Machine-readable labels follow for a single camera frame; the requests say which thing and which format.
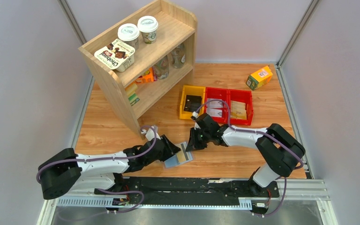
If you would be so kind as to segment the pink leather card holder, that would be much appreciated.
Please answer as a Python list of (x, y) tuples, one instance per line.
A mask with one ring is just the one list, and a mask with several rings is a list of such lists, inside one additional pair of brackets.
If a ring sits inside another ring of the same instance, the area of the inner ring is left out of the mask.
[(174, 155), (171, 158), (169, 158), (168, 160), (166, 160), (164, 162), (164, 164), (165, 164), (165, 168), (171, 168), (171, 167), (179, 166), (176, 155)]

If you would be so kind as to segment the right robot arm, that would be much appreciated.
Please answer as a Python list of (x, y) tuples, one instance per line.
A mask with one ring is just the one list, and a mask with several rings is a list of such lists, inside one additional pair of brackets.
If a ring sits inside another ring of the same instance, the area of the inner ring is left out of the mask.
[(259, 167), (250, 179), (260, 188), (267, 187), (279, 177), (287, 178), (293, 170), (303, 167), (305, 148), (279, 124), (250, 129), (228, 124), (219, 125), (207, 113), (198, 115), (194, 112), (191, 118), (195, 121), (195, 126), (190, 129), (186, 150), (203, 150), (208, 143), (258, 150), (265, 164)]

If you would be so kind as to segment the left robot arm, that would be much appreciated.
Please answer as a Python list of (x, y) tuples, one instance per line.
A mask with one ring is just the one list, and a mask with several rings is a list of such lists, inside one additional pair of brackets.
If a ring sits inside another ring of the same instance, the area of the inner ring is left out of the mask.
[(66, 148), (38, 167), (37, 181), (45, 200), (74, 190), (118, 192), (121, 174), (140, 171), (157, 160), (164, 162), (180, 150), (165, 135), (107, 155), (76, 154), (73, 148)]

